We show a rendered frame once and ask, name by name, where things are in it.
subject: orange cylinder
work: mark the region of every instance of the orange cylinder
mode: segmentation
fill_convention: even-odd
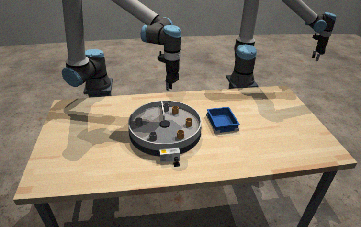
[[[178,106],[172,106],[172,114],[173,115],[179,114],[179,107]]]
[[[185,138],[185,132],[183,130],[178,130],[178,134],[177,134],[176,138],[178,138],[178,139]]]
[[[190,127],[192,125],[192,119],[190,117],[186,118],[186,127]]]

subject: wooden tabletop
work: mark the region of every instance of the wooden tabletop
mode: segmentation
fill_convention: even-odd
[[[202,137],[161,165],[131,144],[130,114],[143,104],[185,103]],[[238,132],[216,135],[210,108],[230,107]],[[357,162],[288,87],[166,92],[55,100],[29,158],[16,204],[160,193],[351,169]]]

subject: table leg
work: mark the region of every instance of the table leg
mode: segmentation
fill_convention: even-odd
[[[35,204],[35,208],[46,227],[59,227],[49,204]]]
[[[308,227],[336,173],[337,171],[323,173],[318,183],[318,186],[316,187],[308,206],[302,214],[301,220],[298,223],[297,227]]]

